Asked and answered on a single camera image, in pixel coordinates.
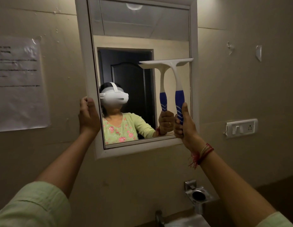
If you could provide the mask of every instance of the light switch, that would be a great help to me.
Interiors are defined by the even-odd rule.
[[[248,119],[226,123],[227,138],[251,135],[258,131],[258,119]]]

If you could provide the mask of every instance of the round ceiling light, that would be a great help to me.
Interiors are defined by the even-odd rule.
[[[130,10],[140,10],[143,7],[143,5],[126,3],[126,7],[128,7]]]

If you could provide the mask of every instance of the mirror frame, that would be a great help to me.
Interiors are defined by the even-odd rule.
[[[190,63],[190,84],[191,84],[191,115],[199,131],[199,103],[198,103],[198,25],[197,25],[197,0],[112,0],[129,3],[155,5],[161,7],[172,7],[187,9],[189,11],[189,44],[190,57],[193,62]],[[98,114],[101,114],[99,102],[99,84],[96,80],[96,58],[94,51],[94,40],[92,26],[90,22],[89,0],[75,0],[77,22],[79,29],[79,38],[81,53],[85,67],[85,80],[87,95],[95,101]],[[142,152],[150,149],[156,149],[165,146],[181,144],[182,141],[174,135],[156,137],[152,139],[137,140],[120,144],[109,145],[106,148],[104,142],[103,129],[96,136],[93,145],[95,145],[95,159],[107,158],[112,156],[126,155],[136,152]]]

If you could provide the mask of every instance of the neckline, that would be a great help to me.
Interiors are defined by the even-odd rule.
[[[113,127],[120,127],[121,126],[121,124],[123,123],[123,113],[122,113],[122,120],[121,120],[121,123],[118,125],[118,126],[114,126],[113,124],[110,124],[110,122],[109,121],[107,121],[108,123],[109,123],[109,125],[111,125],[111,126],[113,126]]]

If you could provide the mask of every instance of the person's right hand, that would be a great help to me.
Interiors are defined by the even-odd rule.
[[[94,140],[101,128],[99,115],[94,100],[84,97],[80,100],[79,132]]]
[[[175,115],[174,133],[180,138],[187,149],[194,154],[200,154],[206,142],[198,135],[196,125],[189,115],[187,103],[182,105],[183,125],[180,124],[178,115]]]

